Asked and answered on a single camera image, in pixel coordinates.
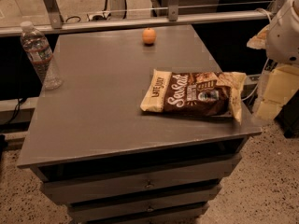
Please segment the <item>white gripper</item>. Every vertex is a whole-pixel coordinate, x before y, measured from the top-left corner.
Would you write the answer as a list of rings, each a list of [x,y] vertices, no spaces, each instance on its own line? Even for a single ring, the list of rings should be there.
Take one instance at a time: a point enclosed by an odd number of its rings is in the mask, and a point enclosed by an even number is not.
[[[254,107],[258,119],[274,119],[299,90],[299,0],[287,0],[269,26],[253,36],[247,47],[266,49],[269,59],[285,63],[266,76]]]

